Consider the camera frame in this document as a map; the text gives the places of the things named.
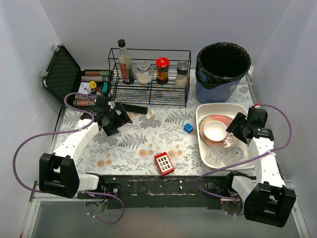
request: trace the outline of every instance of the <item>leaf pattern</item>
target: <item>leaf pattern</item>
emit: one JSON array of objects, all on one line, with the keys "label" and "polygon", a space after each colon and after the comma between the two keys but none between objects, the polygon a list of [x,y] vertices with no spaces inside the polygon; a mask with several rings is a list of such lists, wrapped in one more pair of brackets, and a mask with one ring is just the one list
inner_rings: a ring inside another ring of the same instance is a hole
[{"label": "leaf pattern", "polygon": [[[186,108],[147,105],[150,110],[155,111],[153,119],[147,120],[145,115],[131,114],[133,124],[119,128],[118,134],[107,137],[101,131],[79,157],[77,171],[101,175],[160,175],[154,155],[162,152],[168,153],[175,167],[172,175],[197,176],[210,171],[200,158],[197,135],[188,134],[183,129],[189,123],[196,130],[196,108],[201,103],[195,95],[195,84],[195,71],[192,70]],[[238,103],[245,108],[253,104],[246,78],[240,81],[227,102]],[[80,115],[79,112],[67,109],[59,130],[74,129]],[[68,136],[58,135],[54,147],[60,146]],[[255,176],[254,169],[241,172]],[[221,171],[216,176],[227,173]]]}]

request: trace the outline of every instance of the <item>black case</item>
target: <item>black case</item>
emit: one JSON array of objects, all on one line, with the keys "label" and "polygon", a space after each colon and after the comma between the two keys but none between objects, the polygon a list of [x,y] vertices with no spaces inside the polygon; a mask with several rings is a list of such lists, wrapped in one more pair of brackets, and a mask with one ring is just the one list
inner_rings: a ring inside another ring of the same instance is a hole
[{"label": "black case", "polygon": [[[42,79],[42,85],[64,104],[64,97],[71,92],[78,92],[81,76],[86,71],[110,71],[108,81],[108,91],[111,89],[112,71],[107,69],[87,69],[82,70],[78,63],[63,45],[58,46],[59,50],[55,51],[52,60],[47,69],[47,75]],[[71,95],[67,99],[69,105],[73,105],[75,95]]]}]

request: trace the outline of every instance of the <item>black metal shelf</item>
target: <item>black metal shelf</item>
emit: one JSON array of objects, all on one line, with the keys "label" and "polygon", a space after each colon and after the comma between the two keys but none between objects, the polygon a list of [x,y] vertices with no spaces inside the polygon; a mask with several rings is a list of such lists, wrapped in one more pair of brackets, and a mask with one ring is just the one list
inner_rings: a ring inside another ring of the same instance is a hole
[{"label": "black metal shelf", "polygon": [[141,60],[148,61],[154,70],[154,79],[149,84],[141,84],[137,80],[133,84],[126,85],[123,83],[120,73],[120,66],[118,63],[118,58],[114,55],[114,50],[119,50],[119,48],[111,48],[108,55],[109,68],[112,68],[113,75],[111,81],[111,97],[113,100],[122,103],[131,104],[152,104],[152,105],[169,105],[169,106],[186,106],[189,87],[190,87],[190,68],[187,74],[187,84],[185,88],[178,88],[175,86],[175,78],[177,74],[176,62],[186,61],[191,65],[191,51],[188,50],[151,50],[151,49],[128,49],[132,56],[134,51],[143,51],[147,55],[158,55],[157,58],[162,57],[162,55],[167,52],[181,53],[182,57],[180,59],[173,59],[169,57],[171,65],[168,70],[168,83],[166,85],[159,85],[156,82],[156,59],[149,57],[139,57],[133,58],[132,64],[133,69],[135,69],[137,63]]}]

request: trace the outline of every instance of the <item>red and white box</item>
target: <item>red and white box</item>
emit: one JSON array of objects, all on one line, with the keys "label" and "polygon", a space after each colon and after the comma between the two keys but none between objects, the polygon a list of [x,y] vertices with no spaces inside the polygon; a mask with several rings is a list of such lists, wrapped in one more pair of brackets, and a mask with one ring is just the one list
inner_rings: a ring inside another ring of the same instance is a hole
[{"label": "red and white box", "polygon": [[158,164],[162,176],[174,172],[174,166],[172,165],[172,162],[170,161],[166,152],[159,155],[155,155],[154,158]]}]

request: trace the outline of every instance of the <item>yellow object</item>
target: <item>yellow object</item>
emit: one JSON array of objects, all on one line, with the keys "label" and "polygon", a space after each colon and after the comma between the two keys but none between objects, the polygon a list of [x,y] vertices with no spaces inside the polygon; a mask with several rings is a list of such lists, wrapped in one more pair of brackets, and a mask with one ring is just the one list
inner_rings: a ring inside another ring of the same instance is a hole
[{"label": "yellow object", "polygon": [[97,87],[97,84],[94,81],[91,81],[89,83],[89,85],[90,85],[91,88],[96,88]]}]

